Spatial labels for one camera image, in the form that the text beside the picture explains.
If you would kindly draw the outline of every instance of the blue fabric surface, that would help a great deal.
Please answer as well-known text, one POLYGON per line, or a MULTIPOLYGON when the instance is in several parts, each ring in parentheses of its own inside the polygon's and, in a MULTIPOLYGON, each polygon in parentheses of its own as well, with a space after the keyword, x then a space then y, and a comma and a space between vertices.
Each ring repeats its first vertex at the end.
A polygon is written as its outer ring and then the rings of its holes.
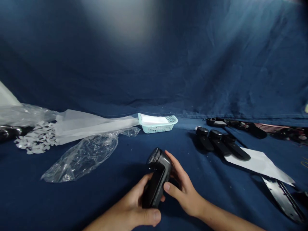
POLYGON ((299 2, 2 0, 0 80, 57 111, 308 124, 299 2))
MULTIPOLYGON (((52 147, 48 152, 27 155, 13 142, 0 148, 0 227, 2 230, 81 230, 102 214, 148 173, 145 162, 155 147, 167 149, 180 161, 201 196, 266 230, 306 230, 289 220, 273 203, 259 175, 227 164, 216 154, 199 152, 192 141, 200 119, 179 118, 169 132, 119 137, 114 153, 90 174, 76 182, 50 184, 40 181, 74 143, 52 147)), ((232 131, 248 147, 264 151, 273 162, 307 190, 307 147, 271 137, 257 140, 245 132, 232 131)), ((293 193, 295 190, 286 185, 293 193)), ((166 196, 159 207, 162 220, 156 227, 136 230, 210 230, 189 217, 178 202, 166 196)), ((308 217, 308 211, 302 208, 308 217)))

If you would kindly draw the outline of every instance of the white paper sheet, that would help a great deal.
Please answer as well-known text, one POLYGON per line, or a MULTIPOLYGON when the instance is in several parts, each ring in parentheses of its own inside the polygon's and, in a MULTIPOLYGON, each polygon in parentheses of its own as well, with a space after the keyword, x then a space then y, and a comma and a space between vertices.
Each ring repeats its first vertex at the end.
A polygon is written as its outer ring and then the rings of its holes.
POLYGON ((246 149, 242 147, 241 149, 243 149, 246 153, 250 155, 251 159, 249 161, 240 160, 233 155, 225 157, 225 159, 230 163, 242 166, 254 172, 261 173, 263 175, 278 179, 291 186, 294 186, 293 183, 295 183, 295 181, 283 171, 281 171, 278 167, 276 167, 274 163, 265 155, 264 152, 246 149))
POLYGON ((141 115, 141 120, 144 125, 167 124, 169 121, 164 116, 141 115))

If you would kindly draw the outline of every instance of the light blue basket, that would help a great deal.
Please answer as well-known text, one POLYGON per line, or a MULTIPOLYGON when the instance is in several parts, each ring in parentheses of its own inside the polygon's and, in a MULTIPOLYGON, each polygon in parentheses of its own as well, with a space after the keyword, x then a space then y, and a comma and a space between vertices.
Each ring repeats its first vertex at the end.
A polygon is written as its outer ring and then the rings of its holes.
POLYGON ((178 122, 177 118, 174 115, 166 116, 166 119, 169 121, 169 123, 167 123, 167 124, 144 125, 142 123, 141 115, 140 115, 140 113, 138 113, 139 123, 142 126, 142 129, 145 133, 156 133, 156 132, 170 131, 173 128, 173 125, 175 125, 178 122))

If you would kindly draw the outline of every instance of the plastic bag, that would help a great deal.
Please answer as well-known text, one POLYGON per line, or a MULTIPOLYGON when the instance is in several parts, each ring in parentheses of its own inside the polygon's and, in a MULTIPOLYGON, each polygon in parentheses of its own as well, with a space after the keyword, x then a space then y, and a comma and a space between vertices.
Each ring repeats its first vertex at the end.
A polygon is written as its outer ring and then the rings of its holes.
POLYGON ((22 106, 0 106, 0 125, 34 126, 40 121, 53 121, 59 112, 47 108, 22 104, 22 106))
POLYGON ((110 157, 118 145, 119 134, 136 136, 139 131, 139 128, 131 127, 86 137, 71 147, 41 179, 51 183, 76 181, 110 157))

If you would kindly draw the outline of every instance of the blue backdrop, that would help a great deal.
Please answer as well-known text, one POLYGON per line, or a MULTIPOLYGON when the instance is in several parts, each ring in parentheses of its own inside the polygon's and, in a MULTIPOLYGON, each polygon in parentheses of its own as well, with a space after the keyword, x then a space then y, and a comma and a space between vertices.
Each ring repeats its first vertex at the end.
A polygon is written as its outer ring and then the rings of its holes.
POLYGON ((57 111, 307 125, 307 25, 300 1, 2 0, 0 80, 57 111))

